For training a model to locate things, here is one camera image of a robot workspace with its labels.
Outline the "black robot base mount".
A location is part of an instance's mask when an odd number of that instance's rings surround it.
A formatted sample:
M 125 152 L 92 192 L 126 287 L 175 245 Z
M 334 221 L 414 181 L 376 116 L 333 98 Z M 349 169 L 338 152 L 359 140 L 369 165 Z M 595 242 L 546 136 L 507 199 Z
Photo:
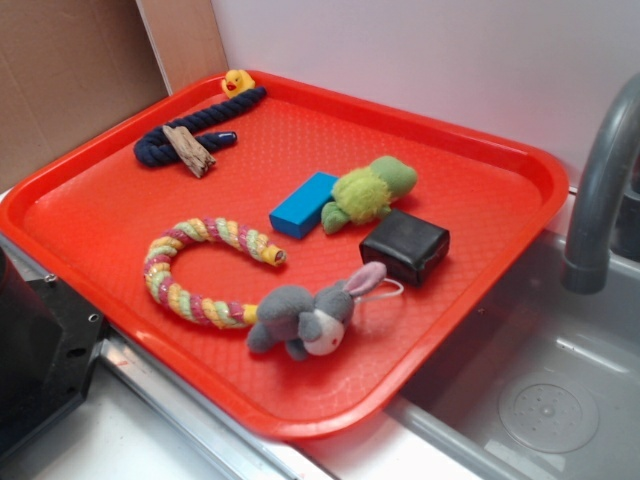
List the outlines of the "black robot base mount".
M 106 323 L 63 280 L 26 280 L 1 253 L 1 460 L 81 405 Z

